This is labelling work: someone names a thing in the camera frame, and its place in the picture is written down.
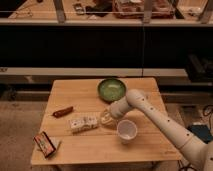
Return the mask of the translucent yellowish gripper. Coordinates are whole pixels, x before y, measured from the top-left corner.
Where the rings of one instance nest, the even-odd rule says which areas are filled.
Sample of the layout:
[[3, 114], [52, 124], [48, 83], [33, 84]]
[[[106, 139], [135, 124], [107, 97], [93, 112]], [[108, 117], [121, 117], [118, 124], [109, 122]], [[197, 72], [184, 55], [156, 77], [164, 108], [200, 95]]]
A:
[[108, 109], [105, 109], [100, 113], [100, 124], [104, 127], [114, 129], [117, 125], [117, 121], [111, 116]]

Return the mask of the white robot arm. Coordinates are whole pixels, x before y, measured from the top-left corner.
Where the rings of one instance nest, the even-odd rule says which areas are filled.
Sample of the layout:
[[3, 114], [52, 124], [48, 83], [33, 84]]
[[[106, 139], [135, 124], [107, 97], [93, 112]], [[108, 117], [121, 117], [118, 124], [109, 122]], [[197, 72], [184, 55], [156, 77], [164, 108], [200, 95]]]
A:
[[198, 171], [213, 171], [213, 141], [204, 143], [194, 133], [160, 112], [148, 101], [143, 90], [128, 90], [124, 97], [111, 103], [100, 114], [100, 122], [109, 125], [133, 109], [144, 113]]

